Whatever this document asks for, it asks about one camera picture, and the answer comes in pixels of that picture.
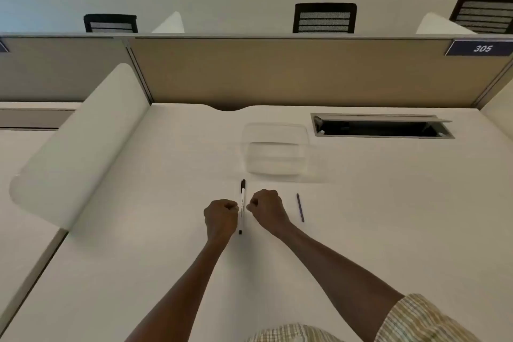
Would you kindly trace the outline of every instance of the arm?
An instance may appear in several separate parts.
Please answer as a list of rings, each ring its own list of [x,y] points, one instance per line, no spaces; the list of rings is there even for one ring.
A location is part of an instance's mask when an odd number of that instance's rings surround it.
[[[353,331],[364,342],[374,341],[387,314],[404,295],[294,226],[276,191],[256,192],[247,209],[298,256]]]
[[[237,228],[237,203],[215,200],[204,210],[207,243],[187,272],[132,331],[126,342],[187,342],[210,275]]]

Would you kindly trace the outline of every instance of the white marker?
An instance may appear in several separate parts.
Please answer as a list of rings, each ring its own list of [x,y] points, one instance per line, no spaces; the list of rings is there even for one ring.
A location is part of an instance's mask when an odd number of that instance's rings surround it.
[[[239,234],[242,234],[242,226],[244,223],[244,208],[245,202],[244,197],[246,196],[246,180],[242,180],[240,182],[240,208],[239,208],[239,220],[237,221],[237,229],[239,230]]]

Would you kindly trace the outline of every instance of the forearm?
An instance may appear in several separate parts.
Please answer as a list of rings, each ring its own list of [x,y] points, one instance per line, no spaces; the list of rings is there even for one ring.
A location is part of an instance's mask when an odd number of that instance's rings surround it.
[[[212,271],[225,247],[222,241],[207,242],[187,272],[139,323],[127,342],[186,342]]]
[[[292,224],[278,237],[308,268],[353,331],[364,342],[374,341],[388,312],[403,295]]]

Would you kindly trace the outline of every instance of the office chair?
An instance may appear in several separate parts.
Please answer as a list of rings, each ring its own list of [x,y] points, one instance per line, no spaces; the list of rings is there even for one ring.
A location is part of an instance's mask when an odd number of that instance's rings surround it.
[[[137,15],[84,15],[87,33],[138,33],[136,20]]]
[[[293,33],[354,33],[355,3],[298,3]]]
[[[458,0],[450,21],[480,34],[513,34],[513,0]]]

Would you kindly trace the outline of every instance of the transparent plastic container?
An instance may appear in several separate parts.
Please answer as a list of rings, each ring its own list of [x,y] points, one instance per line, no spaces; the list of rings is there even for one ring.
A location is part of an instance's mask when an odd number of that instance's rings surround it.
[[[250,173],[302,174],[308,147],[308,132],[303,125],[249,123],[242,131],[242,156]]]

